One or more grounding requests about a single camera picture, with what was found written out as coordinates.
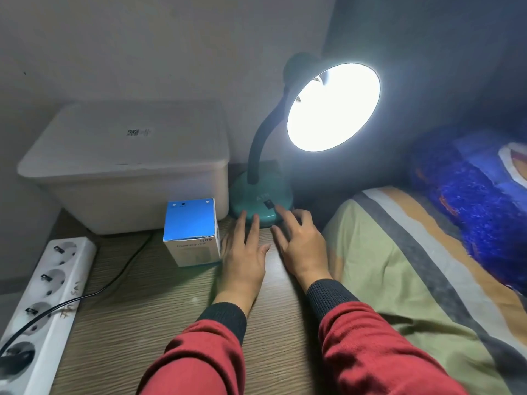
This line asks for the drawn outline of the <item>person's right hand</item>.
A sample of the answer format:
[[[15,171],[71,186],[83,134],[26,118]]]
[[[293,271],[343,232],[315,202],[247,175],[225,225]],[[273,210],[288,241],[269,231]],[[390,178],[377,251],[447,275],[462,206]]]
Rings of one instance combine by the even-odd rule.
[[[299,232],[298,209],[293,211],[276,204],[275,210],[282,218],[282,230],[289,240],[289,263],[284,263],[288,272],[294,276],[303,292],[313,283],[322,279],[332,279],[328,268],[326,242],[317,229],[317,233]]]

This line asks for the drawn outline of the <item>person's left hand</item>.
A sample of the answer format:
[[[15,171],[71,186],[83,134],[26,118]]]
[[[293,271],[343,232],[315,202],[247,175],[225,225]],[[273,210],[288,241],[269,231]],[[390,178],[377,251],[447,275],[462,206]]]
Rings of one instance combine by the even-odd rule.
[[[232,244],[232,228],[221,242],[221,269],[213,303],[232,303],[248,317],[265,277],[265,264],[257,261],[259,215],[254,214],[245,245]]]

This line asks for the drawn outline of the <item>green gooseneck desk lamp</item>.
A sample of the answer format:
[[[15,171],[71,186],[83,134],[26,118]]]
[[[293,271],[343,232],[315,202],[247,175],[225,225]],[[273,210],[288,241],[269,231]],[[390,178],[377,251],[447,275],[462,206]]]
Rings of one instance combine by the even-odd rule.
[[[281,221],[279,204],[292,209],[293,191],[283,173],[260,167],[271,133],[286,123],[289,140],[298,149],[318,153],[333,149],[356,135],[378,106],[378,73],[363,63],[322,59],[306,52],[294,54],[282,72],[282,96],[258,127],[249,150],[246,172],[229,187],[229,211],[238,218],[247,212],[248,224],[259,215],[260,227]]]

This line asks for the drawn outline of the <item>person's left forearm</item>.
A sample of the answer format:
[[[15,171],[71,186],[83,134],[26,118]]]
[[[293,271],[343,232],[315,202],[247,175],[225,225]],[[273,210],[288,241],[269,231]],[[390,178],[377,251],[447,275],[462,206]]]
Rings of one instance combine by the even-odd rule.
[[[136,395],[243,395],[247,317],[229,302],[208,306],[146,370]]]

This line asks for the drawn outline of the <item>person's right forearm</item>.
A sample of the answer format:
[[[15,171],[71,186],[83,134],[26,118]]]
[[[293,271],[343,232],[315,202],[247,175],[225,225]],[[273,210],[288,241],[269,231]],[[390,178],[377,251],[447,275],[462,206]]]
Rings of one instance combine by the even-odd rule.
[[[316,280],[306,297],[340,395],[468,395],[434,358],[338,281]]]

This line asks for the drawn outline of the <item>blue and white carton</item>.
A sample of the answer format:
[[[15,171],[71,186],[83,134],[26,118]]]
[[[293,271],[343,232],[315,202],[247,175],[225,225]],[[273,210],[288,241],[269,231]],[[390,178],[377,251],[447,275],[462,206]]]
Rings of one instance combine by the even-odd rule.
[[[218,263],[221,240],[214,199],[168,203],[163,243],[179,267]]]

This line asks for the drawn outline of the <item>striped bedsheet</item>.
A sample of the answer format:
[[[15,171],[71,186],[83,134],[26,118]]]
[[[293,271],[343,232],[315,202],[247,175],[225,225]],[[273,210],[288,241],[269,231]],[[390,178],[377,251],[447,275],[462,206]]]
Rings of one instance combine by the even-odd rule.
[[[527,395],[527,298],[486,272],[424,196],[359,192],[323,235],[333,278],[470,395]]]

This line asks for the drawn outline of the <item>white plastic storage box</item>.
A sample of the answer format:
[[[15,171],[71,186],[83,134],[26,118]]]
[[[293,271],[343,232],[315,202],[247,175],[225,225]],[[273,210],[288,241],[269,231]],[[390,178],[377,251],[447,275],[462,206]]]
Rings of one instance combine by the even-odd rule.
[[[95,234],[162,228],[169,203],[215,201],[217,217],[227,215],[228,163],[175,171],[122,171],[109,176],[39,180],[63,209]]]

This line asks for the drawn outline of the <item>blue fleece blanket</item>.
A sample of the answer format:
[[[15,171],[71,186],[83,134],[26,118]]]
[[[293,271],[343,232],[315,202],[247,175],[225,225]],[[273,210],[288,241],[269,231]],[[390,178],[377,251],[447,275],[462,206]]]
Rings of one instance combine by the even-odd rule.
[[[467,252],[527,297],[527,139],[447,125],[413,142],[409,176],[461,231]]]

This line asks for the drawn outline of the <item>white power strip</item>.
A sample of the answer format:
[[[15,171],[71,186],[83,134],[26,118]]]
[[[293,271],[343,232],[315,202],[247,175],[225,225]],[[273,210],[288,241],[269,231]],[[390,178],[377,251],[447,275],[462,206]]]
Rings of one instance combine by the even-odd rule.
[[[87,237],[55,239],[46,246],[30,281],[0,336],[0,348],[46,310],[80,297],[96,255]],[[65,305],[29,326],[2,357],[32,358],[0,369],[0,395],[49,395],[72,329],[79,301]]]

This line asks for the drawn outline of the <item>black plug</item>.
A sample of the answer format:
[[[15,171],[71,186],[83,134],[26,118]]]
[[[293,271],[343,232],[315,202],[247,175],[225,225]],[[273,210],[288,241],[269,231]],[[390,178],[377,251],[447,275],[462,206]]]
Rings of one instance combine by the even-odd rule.
[[[21,342],[11,346],[0,356],[0,380],[13,378],[23,373],[33,362],[35,347],[30,342]]]

